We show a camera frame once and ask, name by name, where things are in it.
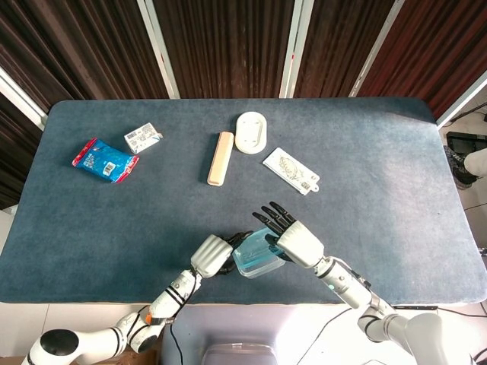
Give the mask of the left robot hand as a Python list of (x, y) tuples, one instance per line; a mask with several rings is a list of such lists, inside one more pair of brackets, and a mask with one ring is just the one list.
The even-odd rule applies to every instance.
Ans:
[(251, 234), (252, 230), (236, 233), (229, 238), (214, 234), (208, 236), (190, 259), (193, 270), (202, 278), (230, 274), (236, 268), (232, 253)]

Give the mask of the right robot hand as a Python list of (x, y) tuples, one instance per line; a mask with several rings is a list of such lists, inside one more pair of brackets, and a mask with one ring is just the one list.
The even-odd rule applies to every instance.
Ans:
[(324, 245), (286, 209), (276, 202), (252, 215), (268, 229), (265, 240), (272, 253), (303, 268), (315, 267), (323, 258)]

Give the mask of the teal translucent plastic container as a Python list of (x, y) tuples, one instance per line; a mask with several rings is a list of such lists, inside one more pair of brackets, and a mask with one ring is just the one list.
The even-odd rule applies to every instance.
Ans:
[(258, 278), (285, 264), (285, 260), (280, 259), (271, 252), (261, 252), (252, 255), (234, 252), (232, 256), (240, 275), (247, 279)]

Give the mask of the grey robot base cover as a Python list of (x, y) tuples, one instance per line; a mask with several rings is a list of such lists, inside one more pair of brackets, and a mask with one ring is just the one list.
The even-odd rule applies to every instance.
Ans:
[(273, 348), (279, 365), (295, 365), (296, 306), (189, 305), (164, 330), (159, 365), (201, 365), (214, 344), (257, 343)]

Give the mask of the white printed rectangular board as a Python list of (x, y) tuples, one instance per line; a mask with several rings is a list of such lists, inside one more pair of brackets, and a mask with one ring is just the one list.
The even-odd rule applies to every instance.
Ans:
[(276, 148), (263, 161), (263, 165), (302, 195), (320, 190), (320, 176), (281, 148)]

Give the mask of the long beige cutlery case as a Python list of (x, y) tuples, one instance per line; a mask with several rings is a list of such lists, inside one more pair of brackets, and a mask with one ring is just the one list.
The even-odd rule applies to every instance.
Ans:
[(221, 132), (208, 173), (207, 183), (210, 186), (222, 186), (228, 171), (231, 152), (234, 145), (234, 134), (232, 132)]

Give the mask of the blue-grey table cloth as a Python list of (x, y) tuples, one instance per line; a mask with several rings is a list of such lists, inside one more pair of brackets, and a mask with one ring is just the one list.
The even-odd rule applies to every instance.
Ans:
[[(258, 112), (267, 143), (234, 142), (222, 186), (208, 173), (221, 132)], [(124, 135), (164, 137), (133, 154)], [(139, 161), (119, 183), (72, 166), (99, 138)], [(320, 176), (300, 194), (263, 165), (281, 148)], [(210, 234), (260, 230), (277, 202), (392, 304), (487, 299), (487, 269), (428, 106), (416, 98), (85, 100), (51, 110), (0, 254), (0, 301), (152, 301)]]

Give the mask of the grey rounded robot chest piece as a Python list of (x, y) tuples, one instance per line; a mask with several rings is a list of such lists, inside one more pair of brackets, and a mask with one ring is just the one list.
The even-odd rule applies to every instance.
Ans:
[(204, 353), (201, 365), (279, 365), (272, 347), (257, 343), (214, 344)]

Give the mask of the white oval soap dish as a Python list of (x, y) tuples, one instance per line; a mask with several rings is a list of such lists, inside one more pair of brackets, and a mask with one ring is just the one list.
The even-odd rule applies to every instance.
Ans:
[(267, 143), (267, 121), (258, 112), (241, 114), (236, 121), (235, 145), (244, 154), (258, 154)]

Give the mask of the small white printed carton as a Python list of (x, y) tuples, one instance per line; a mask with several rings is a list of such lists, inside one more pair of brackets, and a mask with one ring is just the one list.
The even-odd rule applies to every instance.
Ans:
[(124, 135), (124, 139), (133, 154), (146, 150), (158, 143), (163, 137), (150, 122)]

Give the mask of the blue red snack packet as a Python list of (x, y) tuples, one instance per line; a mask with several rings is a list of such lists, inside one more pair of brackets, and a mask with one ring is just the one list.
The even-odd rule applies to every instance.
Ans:
[(72, 166), (111, 183), (120, 183), (130, 175), (138, 161), (138, 156), (119, 151), (99, 138), (92, 138), (77, 154)]

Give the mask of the grey knit shoe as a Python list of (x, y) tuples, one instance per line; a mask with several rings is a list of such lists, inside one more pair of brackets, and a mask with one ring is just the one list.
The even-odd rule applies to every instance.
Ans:
[(470, 188), (477, 180), (477, 177), (466, 170), (463, 163), (464, 157), (457, 154), (447, 145), (444, 145), (444, 152), (457, 188), (462, 190)]

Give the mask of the black floor device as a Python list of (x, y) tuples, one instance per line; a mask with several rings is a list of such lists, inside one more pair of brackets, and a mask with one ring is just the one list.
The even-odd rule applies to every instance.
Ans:
[(487, 135), (448, 132), (447, 145), (458, 154), (470, 154), (487, 148)]

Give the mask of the white trouser leg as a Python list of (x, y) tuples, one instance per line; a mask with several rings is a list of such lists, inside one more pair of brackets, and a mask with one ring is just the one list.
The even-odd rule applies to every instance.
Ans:
[(487, 148), (468, 154), (463, 165), (470, 174), (479, 178), (487, 176)]

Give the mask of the white metal frame post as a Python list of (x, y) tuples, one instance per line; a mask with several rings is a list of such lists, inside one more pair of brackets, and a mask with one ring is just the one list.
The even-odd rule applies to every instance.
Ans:
[(384, 44), (384, 41), (387, 38), (387, 35), (390, 32), (390, 29), (392, 28), (395, 20), (397, 19), (404, 3), (405, 0), (394, 0), (394, 3), (391, 6), (388, 15), (384, 20), (383, 26), (380, 29), (376, 40), (374, 41), (371, 51), (368, 53), (368, 56), (365, 59), (365, 62), (358, 74), (358, 77), (356, 78), (355, 83), (352, 86), (349, 97), (358, 96), (358, 92), (360, 91), (366, 77), (368, 76), (368, 73), (371, 70), (371, 67), (374, 64), (374, 61), (377, 58), (377, 55), (380, 52), (380, 49)]
[(47, 121), (47, 114), (1, 66), (0, 94), (6, 97), (38, 129), (44, 131)]
[(162, 33), (161, 25), (154, 6), (154, 0), (136, 0), (138, 9), (148, 35), (152, 51), (156, 58), (159, 72), (164, 81), (170, 99), (180, 99), (180, 92), (173, 73), (170, 56)]
[(307, 39), (314, 0), (294, 0), (279, 98), (293, 98)]
[(458, 114), (468, 102), (471, 101), (487, 85), (487, 70), (485, 70), (475, 82), (472, 83), (457, 100), (438, 118), (437, 130), (443, 128), (449, 121)]

